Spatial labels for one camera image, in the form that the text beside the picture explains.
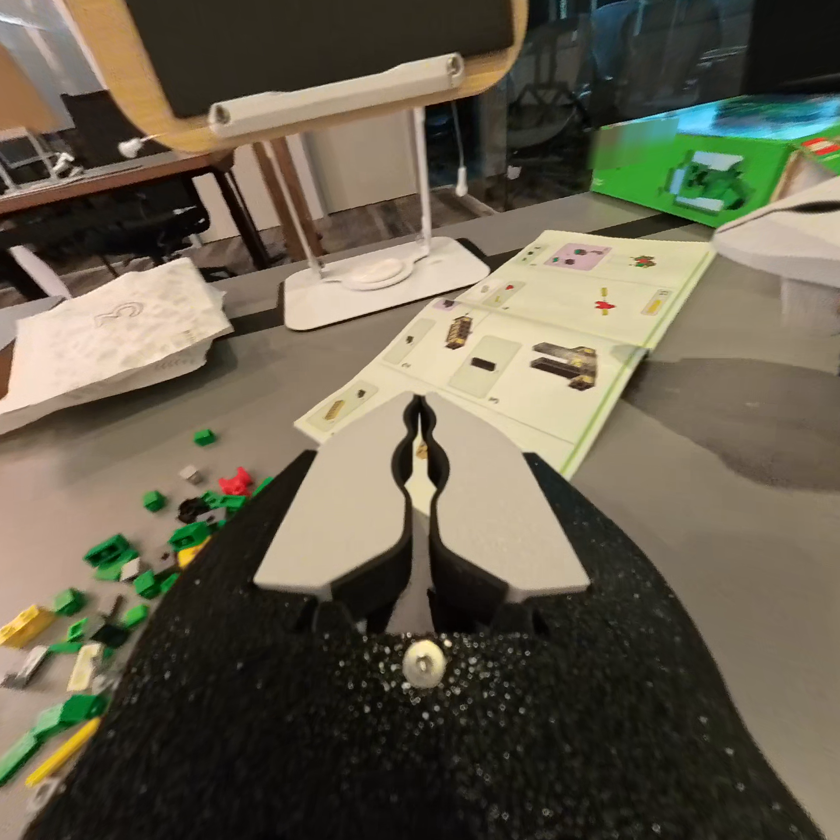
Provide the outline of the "pile of toy bricks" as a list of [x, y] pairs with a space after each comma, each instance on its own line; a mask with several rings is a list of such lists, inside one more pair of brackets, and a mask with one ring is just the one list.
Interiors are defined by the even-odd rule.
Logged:
[[144, 561], [140, 551], [120, 532], [86, 552], [83, 561], [91, 567], [93, 580], [130, 586], [140, 598], [136, 605], [125, 607], [124, 594], [116, 592], [111, 600], [101, 602], [95, 613], [69, 624], [61, 640], [42, 644], [39, 637], [57, 619], [76, 617], [90, 602], [85, 591], [67, 587], [56, 594], [51, 607], [33, 604], [2, 625], [2, 648], [26, 652], [15, 670], [2, 675], [3, 689], [26, 690], [52, 657], [75, 658], [66, 687], [68, 698], [42, 712], [2, 754], [2, 786], [49, 740], [70, 728], [81, 725], [76, 735], [28, 777], [26, 785], [53, 781], [59, 768], [85, 745], [109, 703], [111, 659], [146, 622], [150, 603], [172, 589], [214, 534], [272, 480], [273, 476], [268, 476], [257, 485], [248, 471], [239, 467], [236, 477], [218, 480], [220, 492], [207, 490], [199, 497], [185, 499], [178, 515], [181, 526], [149, 561]]

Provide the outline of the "black office chair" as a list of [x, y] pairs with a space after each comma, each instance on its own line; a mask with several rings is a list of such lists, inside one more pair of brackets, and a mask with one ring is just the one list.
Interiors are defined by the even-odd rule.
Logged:
[[[123, 172], [128, 165], [132, 172], [148, 169], [146, 161], [159, 154], [169, 154], [174, 160], [182, 158], [155, 140], [143, 143], [135, 158], [124, 158], [119, 145], [140, 138], [141, 132], [122, 115], [107, 91], [63, 94], [60, 99], [73, 122], [70, 147], [87, 171], [117, 165]], [[180, 175], [87, 196], [82, 205], [99, 216], [110, 216], [112, 221], [87, 232], [85, 244], [102, 259], [150, 256], [157, 264], [164, 256], [202, 243], [201, 228], [209, 223], [198, 220], [198, 202], [194, 182]]]

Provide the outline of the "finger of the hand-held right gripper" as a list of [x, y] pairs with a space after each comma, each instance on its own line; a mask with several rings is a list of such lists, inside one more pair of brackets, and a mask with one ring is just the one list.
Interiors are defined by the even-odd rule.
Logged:
[[839, 208], [768, 208], [721, 226], [723, 257], [780, 281], [782, 322], [822, 336], [839, 333]]
[[839, 177], [835, 176], [768, 206], [769, 209], [838, 209]]

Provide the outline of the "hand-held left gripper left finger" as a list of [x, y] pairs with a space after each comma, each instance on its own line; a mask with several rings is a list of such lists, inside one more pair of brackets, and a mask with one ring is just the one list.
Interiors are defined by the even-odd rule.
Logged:
[[413, 567], [420, 397], [404, 392], [322, 444], [255, 573], [265, 591], [336, 602], [369, 633], [388, 627]]

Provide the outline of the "brown wooden table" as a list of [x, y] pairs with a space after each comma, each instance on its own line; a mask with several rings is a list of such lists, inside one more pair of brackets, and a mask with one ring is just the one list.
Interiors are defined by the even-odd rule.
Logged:
[[8, 189], [1, 198], [1, 218], [5, 220], [50, 204], [153, 184], [176, 176], [195, 180], [211, 175], [251, 262], [256, 270], [265, 270], [271, 266], [270, 254], [239, 191], [233, 174], [234, 164], [235, 153], [232, 150], [194, 155], [170, 151], [137, 161], [97, 167], [65, 181], [47, 181], [26, 189]]

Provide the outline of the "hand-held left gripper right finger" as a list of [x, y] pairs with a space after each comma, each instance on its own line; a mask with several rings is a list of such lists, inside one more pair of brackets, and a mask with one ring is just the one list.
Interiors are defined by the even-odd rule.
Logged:
[[430, 571], [437, 596], [490, 625], [506, 604], [585, 592], [591, 578], [518, 446], [439, 394], [423, 398]]

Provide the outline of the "wood-framed screen on white stand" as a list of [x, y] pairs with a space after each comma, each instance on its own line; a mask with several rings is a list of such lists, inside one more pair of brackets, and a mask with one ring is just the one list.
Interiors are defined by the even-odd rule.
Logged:
[[521, 50], [528, 2], [65, 2], [113, 100], [173, 151], [245, 144], [280, 159], [290, 134], [410, 110], [421, 198], [413, 243], [316, 254], [276, 180], [307, 267], [282, 285], [286, 326], [310, 331], [474, 286], [490, 269], [434, 237], [425, 108], [494, 86]]

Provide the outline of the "toy brick instruction booklet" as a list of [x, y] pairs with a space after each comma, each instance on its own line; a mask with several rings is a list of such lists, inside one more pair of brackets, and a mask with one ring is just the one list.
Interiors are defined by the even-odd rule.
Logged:
[[714, 259], [709, 243], [546, 230], [436, 298], [295, 428], [318, 444], [398, 393], [438, 393], [567, 480]]

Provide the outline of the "white paper bag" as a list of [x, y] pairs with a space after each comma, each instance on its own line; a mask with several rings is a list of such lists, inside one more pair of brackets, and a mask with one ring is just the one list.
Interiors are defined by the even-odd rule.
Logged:
[[224, 299], [181, 258], [23, 318], [2, 310], [1, 433], [198, 371], [234, 330]]

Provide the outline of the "green toy box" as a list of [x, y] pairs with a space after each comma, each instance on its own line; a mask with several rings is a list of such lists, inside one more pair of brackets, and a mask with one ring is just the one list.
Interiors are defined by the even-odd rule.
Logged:
[[838, 175], [839, 97], [740, 96], [600, 128], [591, 190], [718, 228]]

